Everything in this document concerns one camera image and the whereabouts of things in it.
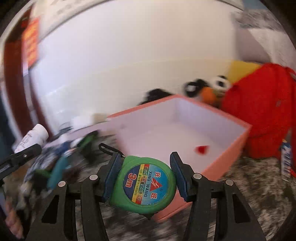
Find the person's hand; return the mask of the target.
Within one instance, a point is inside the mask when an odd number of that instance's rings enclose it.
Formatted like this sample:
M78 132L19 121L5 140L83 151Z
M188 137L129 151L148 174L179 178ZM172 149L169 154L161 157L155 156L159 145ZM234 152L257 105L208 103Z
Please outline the person's hand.
M5 219L6 225L8 226L11 233L17 238L23 238L23 226L16 211L13 209L12 203L7 199L5 202L5 209L7 216Z

